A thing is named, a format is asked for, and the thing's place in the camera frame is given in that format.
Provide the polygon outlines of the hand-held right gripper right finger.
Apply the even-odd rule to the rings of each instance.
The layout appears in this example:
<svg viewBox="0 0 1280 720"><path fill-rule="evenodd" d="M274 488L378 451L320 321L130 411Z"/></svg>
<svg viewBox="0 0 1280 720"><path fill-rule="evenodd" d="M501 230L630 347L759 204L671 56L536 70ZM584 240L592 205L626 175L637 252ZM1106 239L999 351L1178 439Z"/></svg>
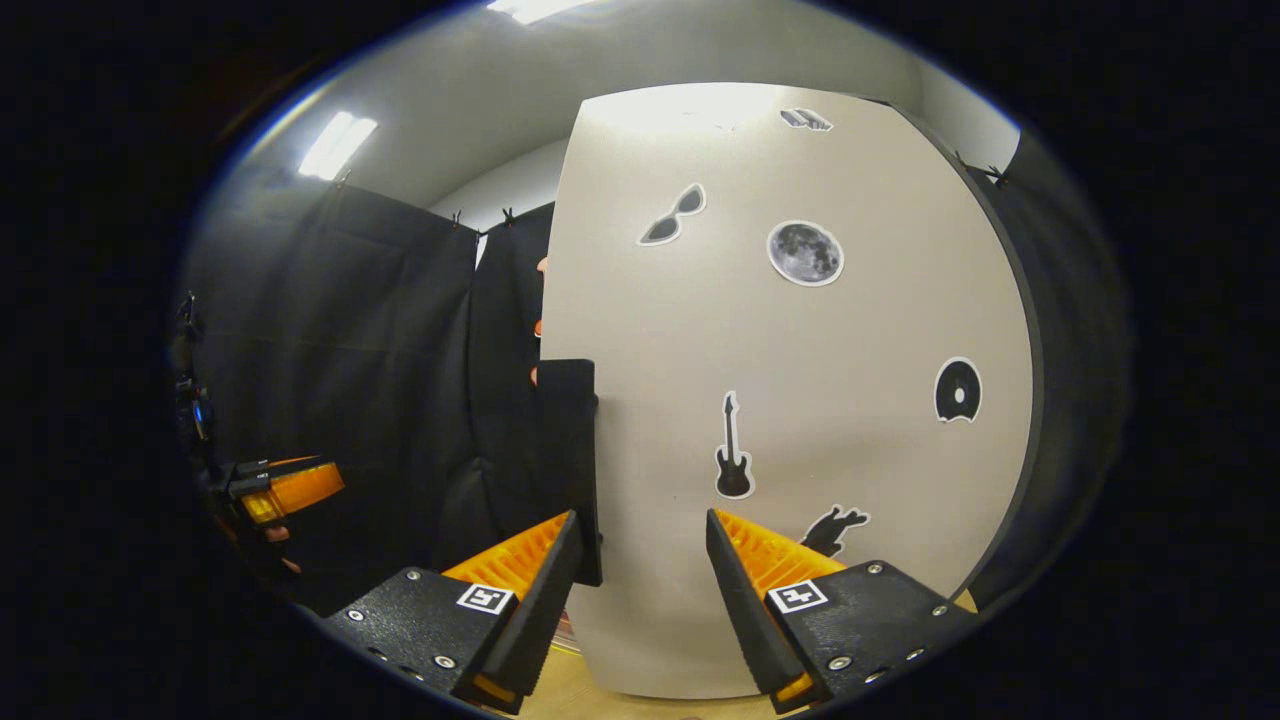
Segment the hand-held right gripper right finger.
<svg viewBox="0 0 1280 720"><path fill-rule="evenodd" d="M707 512L705 548L742 659L780 714L852 705L979 621L882 559L849 566L722 509Z"/></svg>

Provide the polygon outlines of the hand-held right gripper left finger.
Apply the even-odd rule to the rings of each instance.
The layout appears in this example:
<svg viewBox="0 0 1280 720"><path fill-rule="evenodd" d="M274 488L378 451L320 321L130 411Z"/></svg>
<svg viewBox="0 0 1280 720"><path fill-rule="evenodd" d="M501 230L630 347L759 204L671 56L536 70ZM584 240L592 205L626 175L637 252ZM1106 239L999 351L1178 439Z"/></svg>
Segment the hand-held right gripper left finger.
<svg viewBox="0 0 1280 720"><path fill-rule="evenodd" d="M323 623L428 693L518 714L581 564L580 520L568 510L445 571L403 568Z"/></svg>

